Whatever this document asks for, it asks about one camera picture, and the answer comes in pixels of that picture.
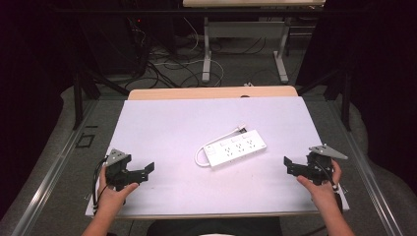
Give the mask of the person's right hand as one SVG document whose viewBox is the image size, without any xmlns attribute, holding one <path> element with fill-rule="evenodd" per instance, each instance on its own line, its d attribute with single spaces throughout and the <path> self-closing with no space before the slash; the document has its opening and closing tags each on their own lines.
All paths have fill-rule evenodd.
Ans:
<svg viewBox="0 0 417 236">
<path fill-rule="evenodd" d="M 339 184 L 341 169 L 336 161 L 332 160 L 331 164 L 333 167 L 331 182 L 327 181 L 322 185 L 317 186 L 306 177 L 296 177 L 296 180 L 309 191 L 311 194 L 312 202 L 320 213 L 331 211 L 339 212 L 339 206 L 334 195 L 333 188 L 337 187 Z"/>
</svg>

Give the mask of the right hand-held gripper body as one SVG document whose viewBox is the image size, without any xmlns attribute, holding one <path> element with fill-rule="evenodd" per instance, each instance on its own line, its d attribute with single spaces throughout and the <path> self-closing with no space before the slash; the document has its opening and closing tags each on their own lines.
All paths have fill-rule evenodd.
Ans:
<svg viewBox="0 0 417 236">
<path fill-rule="evenodd" d="M 321 185 L 324 181 L 332 181 L 333 167 L 331 161 L 334 158 L 344 159 L 347 155 L 328 146 L 321 145 L 309 148 L 310 153 L 307 155 L 308 167 L 311 170 L 309 179 L 315 185 Z"/>
</svg>

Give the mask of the black computer tower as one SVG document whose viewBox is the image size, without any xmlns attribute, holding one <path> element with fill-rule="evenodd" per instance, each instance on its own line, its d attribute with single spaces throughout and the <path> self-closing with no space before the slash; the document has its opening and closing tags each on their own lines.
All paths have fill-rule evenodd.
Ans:
<svg viewBox="0 0 417 236">
<path fill-rule="evenodd" d="M 126 18 L 80 19 L 99 71 L 106 76 L 136 75 L 146 71 L 149 37 Z"/>
</svg>

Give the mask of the aluminium floor rail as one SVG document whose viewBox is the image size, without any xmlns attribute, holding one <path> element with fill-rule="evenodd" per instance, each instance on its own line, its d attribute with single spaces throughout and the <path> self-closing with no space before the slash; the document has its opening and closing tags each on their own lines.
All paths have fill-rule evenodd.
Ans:
<svg viewBox="0 0 417 236">
<path fill-rule="evenodd" d="M 14 202 L 11 231 L 5 236 L 80 236 L 86 216 L 92 173 L 105 151 L 98 113 L 101 103 L 89 101 L 85 120 L 74 130 L 65 111 L 32 174 Z"/>
<path fill-rule="evenodd" d="M 354 134 L 348 131 L 342 123 L 338 103 L 336 101 L 328 101 L 327 105 L 331 112 L 331 118 L 337 126 L 336 130 L 341 136 L 340 140 L 331 141 L 331 143 L 342 149 L 343 153 L 347 153 L 348 161 L 353 165 L 353 169 L 347 169 L 347 172 L 353 172 L 353 179 L 358 180 L 360 186 L 365 189 L 365 199 L 372 204 L 373 210 L 378 215 L 379 222 L 384 227 L 387 236 L 404 236 L 391 207 L 388 205 L 387 196 L 383 191 L 382 185 L 377 180 L 377 175 L 373 171 L 368 158 L 355 140 Z"/>
</svg>

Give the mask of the person's left hand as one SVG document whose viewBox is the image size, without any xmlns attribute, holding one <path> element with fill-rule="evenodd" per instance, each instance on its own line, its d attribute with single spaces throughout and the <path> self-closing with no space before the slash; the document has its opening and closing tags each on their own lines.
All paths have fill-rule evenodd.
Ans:
<svg viewBox="0 0 417 236">
<path fill-rule="evenodd" d="M 132 183 L 124 187 L 121 191 L 116 191 L 112 187 L 107 186 L 105 172 L 106 167 L 103 167 L 99 175 L 99 198 L 96 217 L 115 216 L 121 209 L 126 198 L 139 187 L 138 183 Z"/>
</svg>

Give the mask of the white table mat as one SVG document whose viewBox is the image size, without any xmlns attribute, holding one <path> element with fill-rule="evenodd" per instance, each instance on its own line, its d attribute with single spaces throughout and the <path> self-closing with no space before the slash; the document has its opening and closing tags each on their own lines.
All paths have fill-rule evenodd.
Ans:
<svg viewBox="0 0 417 236">
<path fill-rule="evenodd" d="M 202 145 L 239 125 L 256 130 L 264 151 L 202 167 Z M 131 169 L 154 163 L 122 218 L 197 218 L 316 212 L 310 194 L 283 163 L 303 163 L 321 139 L 299 96 L 128 100 L 110 145 L 132 156 Z"/>
</svg>

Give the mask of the person's dark clothed lap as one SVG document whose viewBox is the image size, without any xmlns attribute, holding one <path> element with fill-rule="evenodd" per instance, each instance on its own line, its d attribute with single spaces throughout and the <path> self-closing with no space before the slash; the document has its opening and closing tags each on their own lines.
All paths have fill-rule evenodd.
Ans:
<svg viewBox="0 0 417 236">
<path fill-rule="evenodd" d="M 279 217 L 156 220 L 147 236 L 283 236 Z"/>
</svg>

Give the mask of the wooden table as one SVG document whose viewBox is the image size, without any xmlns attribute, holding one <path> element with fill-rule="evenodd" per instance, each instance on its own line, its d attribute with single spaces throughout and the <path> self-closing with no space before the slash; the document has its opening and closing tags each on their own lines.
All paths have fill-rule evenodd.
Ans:
<svg viewBox="0 0 417 236">
<path fill-rule="evenodd" d="M 292 86 L 224 87 L 224 88 L 149 88 L 134 89 L 129 100 L 204 99 L 267 96 L 297 96 Z"/>
</svg>

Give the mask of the black metal stand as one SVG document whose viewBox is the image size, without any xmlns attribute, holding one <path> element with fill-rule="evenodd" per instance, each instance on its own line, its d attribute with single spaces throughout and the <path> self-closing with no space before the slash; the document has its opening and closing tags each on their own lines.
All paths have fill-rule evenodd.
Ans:
<svg viewBox="0 0 417 236">
<path fill-rule="evenodd" d="M 92 99 L 99 99 L 101 96 L 96 84 L 103 84 L 125 96 L 130 93 L 127 89 L 119 87 L 87 66 L 81 66 L 73 76 L 75 105 L 74 130 L 77 130 L 84 121 L 83 93 Z"/>
<path fill-rule="evenodd" d="M 325 100 L 336 100 L 341 95 L 341 112 L 340 120 L 344 128 L 350 132 L 350 97 L 351 97 L 351 82 L 352 82 L 352 70 L 347 67 L 340 67 L 338 69 L 331 70 L 315 80 L 312 80 L 306 86 L 297 89 L 299 95 L 310 91 L 311 89 L 328 83 L 328 87 L 324 92 Z"/>
</svg>

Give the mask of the black horizontal metal bar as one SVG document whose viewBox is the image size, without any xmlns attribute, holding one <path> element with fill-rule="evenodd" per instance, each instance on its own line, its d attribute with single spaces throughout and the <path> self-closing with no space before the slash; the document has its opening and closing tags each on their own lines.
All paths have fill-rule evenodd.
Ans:
<svg viewBox="0 0 417 236">
<path fill-rule="evenodd" d="M 148 17 L 245 17 L 255 16 L 314 16 L 314 17 L 344 17 L 359 16 L 366 13 L 365 9 L 352 10 L 279 10 L 279 9 L 179 9 L 179 10 L 86 10 L 86 9 L 58 9 L 53 11 L 61 14 L 74 15 L 120 15 L 120 16 L 148 16 Z"/>
</svg>

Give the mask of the dark curtain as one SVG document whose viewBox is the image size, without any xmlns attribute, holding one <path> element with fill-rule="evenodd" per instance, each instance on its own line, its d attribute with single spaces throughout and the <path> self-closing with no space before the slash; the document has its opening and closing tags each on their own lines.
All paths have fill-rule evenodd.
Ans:
<svg viewBox="0 0 417 236">
<path fill-rule="evenodd" d="M 368 132 L 368 156 L 417 195 L 417 0 L 326 0 L 326 10 L 368 7 L 362 18 L 321 18 L 296 84 L 340 66 L 359 39 L 351 102 Z"/>
<path fill-rule="evenodd" d="M 0 220 L 27 182 L 72 85 L 43 0 L 0 0 Z"/>
</svg>

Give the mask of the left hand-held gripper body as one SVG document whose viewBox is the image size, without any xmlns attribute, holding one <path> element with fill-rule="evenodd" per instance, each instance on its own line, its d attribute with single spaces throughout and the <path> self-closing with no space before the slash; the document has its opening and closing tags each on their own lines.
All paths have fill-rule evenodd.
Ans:
<svg viewBox="0 0 417 236">
<path fill-rule="evenodd" d="M 110 152 L 105 161 L 105 178 L 109 186 L 113 186 L 117 191 L 121 191 L 129 184 L 127 164 L 131 160 L 132 156 L 130 154 L 116 148 Z"/>
</svg>

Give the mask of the white metal desk frame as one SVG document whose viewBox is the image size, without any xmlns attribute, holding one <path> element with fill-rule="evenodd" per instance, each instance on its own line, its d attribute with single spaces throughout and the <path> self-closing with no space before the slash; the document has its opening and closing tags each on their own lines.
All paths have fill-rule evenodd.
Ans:
<svg viewBox="0 0 417 236">
<path fill-rule="evenodd" d="M 192 10 L 313 10 L 323 6 L 327 0 L 183 0 L 183 6 Z M 238 22 L 227 16 L 227 21 L 220 22 L 204 17 L 205 58 L 202 81 L 210 79 L 211 50 L 209 41 L 212 38 L 275 38 L 279 39 L 279 47 L 273 52 L 278 78 L 283 84 L 289 82 L 283 54 L 289 37 L 291 17 L 279 17 L 268 21 L 266 17 L 255 17 L 253 20 Z"/>
</svg>

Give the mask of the white power strip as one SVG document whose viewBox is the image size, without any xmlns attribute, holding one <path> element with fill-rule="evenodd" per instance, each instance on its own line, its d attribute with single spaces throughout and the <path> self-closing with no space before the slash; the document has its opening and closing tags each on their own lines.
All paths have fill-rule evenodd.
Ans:
<svg viewBox="0 0 417 236">
<path fill-rule="evenodd" d="M 256 130 L 248 131 L 209 145 L 204 152 L 211 167 L 228 163 L 241 157 L 263 151 L 267 144 Z"/>
</svg>

